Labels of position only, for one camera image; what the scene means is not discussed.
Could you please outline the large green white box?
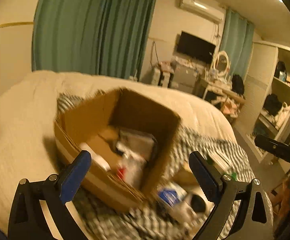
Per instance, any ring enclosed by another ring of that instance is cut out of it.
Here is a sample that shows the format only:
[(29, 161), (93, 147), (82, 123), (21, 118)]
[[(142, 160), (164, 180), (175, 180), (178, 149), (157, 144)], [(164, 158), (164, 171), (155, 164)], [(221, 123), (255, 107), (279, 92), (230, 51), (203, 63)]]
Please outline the large green white box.
[(220, 174), (224, 175), (232, 173), (231, 162), (227, 157), (217, 153), (209, 153), (206, 158), (207, 163), (214, 166)]

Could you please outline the green snack packet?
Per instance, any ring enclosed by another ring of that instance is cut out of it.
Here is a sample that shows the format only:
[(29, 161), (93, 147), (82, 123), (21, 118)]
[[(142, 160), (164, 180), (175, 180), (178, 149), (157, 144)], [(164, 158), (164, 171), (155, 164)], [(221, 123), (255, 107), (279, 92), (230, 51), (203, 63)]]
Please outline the green snack packet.
[(234, 181), (237, 181), (237, 173), (236, 172), (232, 172), (232, 173), (225, 173), (222, 175), (223, 179), (224, 180), (227, 180), (227, 181), (231, 181), (231, 180), (234, 180)]

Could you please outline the white shelf cabinet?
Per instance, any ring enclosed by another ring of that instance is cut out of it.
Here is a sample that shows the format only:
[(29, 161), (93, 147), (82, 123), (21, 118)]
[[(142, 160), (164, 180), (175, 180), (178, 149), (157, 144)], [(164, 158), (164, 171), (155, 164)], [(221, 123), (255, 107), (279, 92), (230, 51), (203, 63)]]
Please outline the white shelf cabinet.
[(254, 42), (244, 77), (245, 104), (236, 129), (260, 163), (272, 154), (255, 144), (258, 135), (285, 140), (290, 133), (290, 47)]

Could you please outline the checkered grey white cloth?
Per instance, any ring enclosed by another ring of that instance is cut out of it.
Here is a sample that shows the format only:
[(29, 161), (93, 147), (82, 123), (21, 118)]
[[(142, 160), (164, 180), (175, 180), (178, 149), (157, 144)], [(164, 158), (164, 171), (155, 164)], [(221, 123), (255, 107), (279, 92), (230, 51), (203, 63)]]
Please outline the checkered grey white cloth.
[[(232, 172), (237, 173), (237, 181), (249, 183), (254, 178), (248, 156), (238, 144), (200, 135), (182, 126), (163, 176), (165, 183), (173, 181), (185, 188), (197, 186), (188, 165), (189, 155), (194, 150), (205, 158), (209, 153), (227, 157)], [(207, 219), (207, 215), (203, 215), (193, 222), (180, 224), (154, 202), (119, 214), (84, 189), (78, 190), (73, 204), (88, 232), (99, 239), (186, 239), (191, 230), (197, 229)]]

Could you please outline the blue white tissue pack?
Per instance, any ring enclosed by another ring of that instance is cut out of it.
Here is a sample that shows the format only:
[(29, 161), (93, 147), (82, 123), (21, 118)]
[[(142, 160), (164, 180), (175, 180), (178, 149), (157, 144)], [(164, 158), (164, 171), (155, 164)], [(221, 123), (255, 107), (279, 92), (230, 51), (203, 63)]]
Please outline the blue white tissue pack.
[(187, 195), (187, 191), (173, 181), (163, 185), (158, 190), (158, 200), (166, 207), (174, 207), (182, 202)]

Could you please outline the black backpack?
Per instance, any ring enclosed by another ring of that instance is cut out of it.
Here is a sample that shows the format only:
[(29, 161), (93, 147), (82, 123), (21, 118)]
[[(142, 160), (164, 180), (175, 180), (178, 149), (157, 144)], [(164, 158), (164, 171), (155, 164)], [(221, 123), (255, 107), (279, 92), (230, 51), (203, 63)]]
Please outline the black backpack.
[(232, 77), (232, 91), (239, 95), (244, 95), (245, 86), (240, 75), (234, 74)]

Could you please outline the wooden dressing table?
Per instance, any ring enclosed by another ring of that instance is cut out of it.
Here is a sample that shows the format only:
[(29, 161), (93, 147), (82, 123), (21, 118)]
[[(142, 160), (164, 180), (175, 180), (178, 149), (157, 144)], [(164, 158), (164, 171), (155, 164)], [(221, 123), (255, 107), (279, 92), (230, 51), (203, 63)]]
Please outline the wooden dressing table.
[(217, 108), (232, 124), (245, 104), (245, 97), (230, 89), (223, 88), (202, 77), (198, 78), (193, 94)]

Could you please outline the round vanity mirror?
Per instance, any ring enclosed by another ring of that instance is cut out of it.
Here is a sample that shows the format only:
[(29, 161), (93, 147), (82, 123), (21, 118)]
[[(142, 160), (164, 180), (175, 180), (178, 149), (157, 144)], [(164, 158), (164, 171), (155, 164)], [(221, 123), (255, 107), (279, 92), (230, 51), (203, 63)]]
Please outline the round vanity mirror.
[(227, 53), (222, 50), (214, 56), (210, 73), (216, 77), (226, 77), (230, 71), (230, 60)]

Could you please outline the teal curtain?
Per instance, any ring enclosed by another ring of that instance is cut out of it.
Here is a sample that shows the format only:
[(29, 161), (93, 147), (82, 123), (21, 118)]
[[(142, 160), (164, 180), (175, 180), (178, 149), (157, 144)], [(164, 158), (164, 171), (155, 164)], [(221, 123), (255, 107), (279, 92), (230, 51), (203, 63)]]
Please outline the teal curtain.
[(139, 79), (156, 0), (38, 0), (32, 69)]
[(242, 79), (245, 77), (252, 51), (253, 35), (254, 24), (228, 8), (220, 51), (225, 51), (230, 60), (230, 76), (239, 75)]

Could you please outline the brown cardboard box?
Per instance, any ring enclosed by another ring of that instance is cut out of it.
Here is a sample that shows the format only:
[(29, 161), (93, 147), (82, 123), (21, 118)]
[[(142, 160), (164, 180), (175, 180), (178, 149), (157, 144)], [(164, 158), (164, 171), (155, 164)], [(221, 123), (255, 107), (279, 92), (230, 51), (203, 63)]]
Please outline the brown cardboard box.
[[(134, 90), (119, 88), (57, 114), (54, 134), (63, 164), (73, 161), (82, 143), (109, 164), (106, 171), (92, 163), (82, 186), (114, 210), (127, 212), (140, 207), (155, 191), (171, 159), (180, 122), (180, 116), (164, 105)], [(135, 187), (115, 174), (122, 159), (116, 150), (120, 131), (151, 135), (155, 142)]]

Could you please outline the white air conditioner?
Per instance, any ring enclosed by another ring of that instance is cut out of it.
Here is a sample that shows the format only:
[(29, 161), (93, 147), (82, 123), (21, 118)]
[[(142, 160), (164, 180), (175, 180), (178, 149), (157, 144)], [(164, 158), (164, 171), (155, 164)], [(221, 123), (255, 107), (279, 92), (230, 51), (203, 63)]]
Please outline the white air conditioner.
[(179, 7), (183, 10), (204, 17), (214, 23), (221, 23), (224, 19), (224, 13), (222, 11), (197, 0), (180, 0)]

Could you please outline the black wall television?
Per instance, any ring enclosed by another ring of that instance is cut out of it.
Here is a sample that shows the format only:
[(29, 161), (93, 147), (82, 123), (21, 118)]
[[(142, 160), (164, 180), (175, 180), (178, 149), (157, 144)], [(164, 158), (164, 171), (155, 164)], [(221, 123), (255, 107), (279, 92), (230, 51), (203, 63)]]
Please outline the black wall television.
[(206, 64), (211, 64), (216, 45), (182, 31), (176, 51)]

